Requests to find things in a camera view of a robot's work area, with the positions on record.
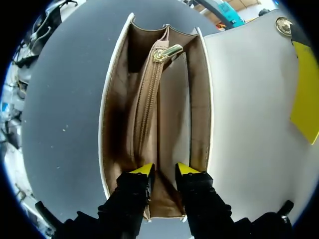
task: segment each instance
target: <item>gray table surface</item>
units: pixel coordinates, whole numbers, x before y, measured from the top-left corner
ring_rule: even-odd
[[[45,45],[22,117],[25,167],[34,196],[61,221],[77,211],[97,217],[106,200],[99,171],[98,122],[111,54],[128,15],[146,29],[218,32],[176,0],[90,0]]]

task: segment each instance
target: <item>yellow object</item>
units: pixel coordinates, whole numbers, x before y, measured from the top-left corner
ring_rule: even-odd
[[[150,174],[152,166],[153,166],[153,163],[149,163],[149,164],[144,165],[143,167],[135,169],[134,171],[132,171],[130,173],[143,173],[143,174],[146,174],[148,176]]]
[[[186,166],[185,164],[182,163],[177,163],[178,164],[178,168],[180,170],[180,173],[183,174],[188,174],[188,173],[200,173],[197,170],[190,168],[188,166]]]
[[[298,55],[299,80],[290,119],[314,144],[319,135],[319,67],[310,47],[296,41],[293,44]]]

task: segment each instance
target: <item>cable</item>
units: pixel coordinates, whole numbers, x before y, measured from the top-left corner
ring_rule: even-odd
[[[34,32],[34,25],[36,24],[36,22],[33,24],[31,39],[32,39],[32,36],[34,36],[34,35],[36,36],[38,34],[39,30],[43,27],[43,25],[49,19],[49,17],[50,17],[50,13],[48,13],[48,15],[45,17],[43,23],[41,24],[41,26],[35,32]]]
[[[26,95],[26,91],[22,88],[22,85],[21,85],[20,81],[17,80],[16,82],[17,82],[17,84],[18,84],[18,86],[20,88],[20,91]]]
[[[33,50],[33,48],[34,48],[34,46],[35,46],[35,43],[36,43],[38,40],[40,40],[40,39],[44,38],[45,36],[47,36],[47,35],[49,34],[49,32],[50,32],[51,29],[52,29],[52,28],[51,28],[50,26],[48,26],[48,31],[34,41],[33,46],[32,46],[31,49],[30,49],[31,52],[32,52],[32,50]]]

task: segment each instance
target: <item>yellow paper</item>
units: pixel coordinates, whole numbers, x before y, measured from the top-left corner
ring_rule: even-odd
[[[319,67],[310,47],[293,41],[298,61],[299,80],[291,121],[309,143],[319,135]]]

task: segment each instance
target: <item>white handbag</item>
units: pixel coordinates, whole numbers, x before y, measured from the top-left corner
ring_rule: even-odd
[[[159,30],[141,29],[133,22],[134,14],[129,15],[110,60],[100,108],[99,162],[107,198],[123,171],[152,162],[157,174],[145,217],[182,217],[185,212],[174,185],[174,166],[183,162],[207,171],[219,194],[231,204],[230,197],[236,194],[223,191],[221,185],[227,184],[229,189],[237,182],[221,182],[225,178],[221,173],[237,175],[236,170],[254,164],[247,159],[240,162],[244,155],[249,160],[264,160],[262,153],[259,155],[264,141],[254,135],[258,131],[255,124],[250,122],[251,130],[241,128],[247,125],[245,120],[261,116],[253,119],[245,114],[256,108],[254,104],[265,110],[266,102],[257,102],[261,100],[259,91],[271,82],[297,81],[298,60],[290,39],[276,29],[279,16],[282,12],[275,10],[244,26],[203,37],[199,28],[195,34],[181,33],[169,25]],[[240,99],[250,85],[252,92]],[[266,101],[280,104],[276,97]],[[261,126],[268,123],[272,122],[261,122]],[[257,177],[255,182],[264,180]],[[256,195],[265,196],[264,192]],[[253,206],[251,215],[257,218],[265,211],[276,211],[287,199],[286,193],[280,193],[269,203]]]

